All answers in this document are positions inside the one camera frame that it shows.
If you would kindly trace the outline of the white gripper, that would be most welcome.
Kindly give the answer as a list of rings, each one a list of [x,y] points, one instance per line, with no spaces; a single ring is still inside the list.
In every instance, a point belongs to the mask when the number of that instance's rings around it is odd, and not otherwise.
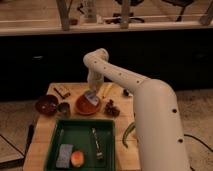
[[[87,81],[92,91],[98,92],[104,82],[104,76],[92,69],[88,70]]]

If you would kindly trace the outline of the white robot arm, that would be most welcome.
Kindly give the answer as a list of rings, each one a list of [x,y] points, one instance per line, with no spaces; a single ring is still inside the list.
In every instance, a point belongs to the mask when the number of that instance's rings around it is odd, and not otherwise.
[[[191,171],[173,89],[164,81],[108,62],[103,49],[83,57],[89,88],[97,93],[108,78],[133,94],[133,113],[142,171]]]

